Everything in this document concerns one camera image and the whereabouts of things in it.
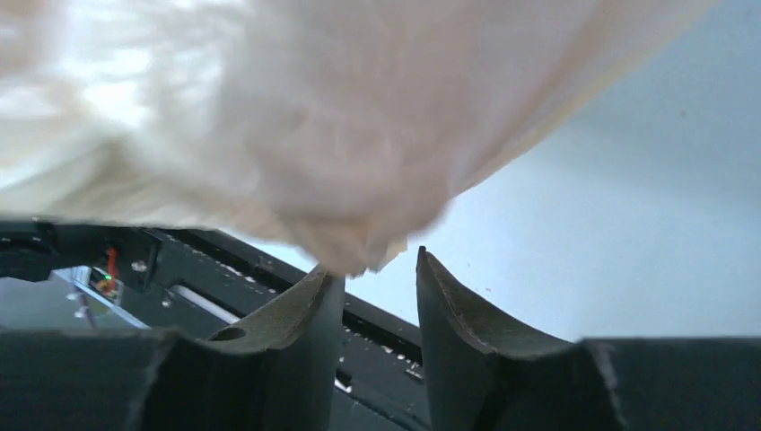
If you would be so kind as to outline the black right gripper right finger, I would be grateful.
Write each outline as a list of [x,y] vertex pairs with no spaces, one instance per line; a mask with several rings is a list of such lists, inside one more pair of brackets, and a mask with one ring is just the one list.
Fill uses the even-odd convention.
[[565,341],[503,312],[420,249],[435,430],[757,430],[757,338]]

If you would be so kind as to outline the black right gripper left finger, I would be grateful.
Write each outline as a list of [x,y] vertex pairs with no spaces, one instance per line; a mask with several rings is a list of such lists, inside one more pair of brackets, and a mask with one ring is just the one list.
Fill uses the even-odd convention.
[[210,339],[180,330],[1,335],[4,430],[326,430],[344,283],[314,269]]

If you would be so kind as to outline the translucent cream trash bag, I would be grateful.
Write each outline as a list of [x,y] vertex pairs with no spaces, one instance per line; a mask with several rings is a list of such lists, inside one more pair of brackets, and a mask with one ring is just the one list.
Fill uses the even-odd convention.
[[1,217],[376,271],[709,1],[4,1]]

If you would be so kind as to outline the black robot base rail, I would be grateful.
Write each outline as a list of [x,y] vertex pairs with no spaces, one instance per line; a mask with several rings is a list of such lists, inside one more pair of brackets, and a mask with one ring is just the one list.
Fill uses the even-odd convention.
[[[118,302],[87,286],[90,267],[123,283]],[[201,340],[312,272],[223,233],[2,223],[2,277],[43,282],[66,268],[86,295],[127,319],[127,330],[175,329]],[[326,430],[429,429],[418,329],[346,291],[342,327]]]

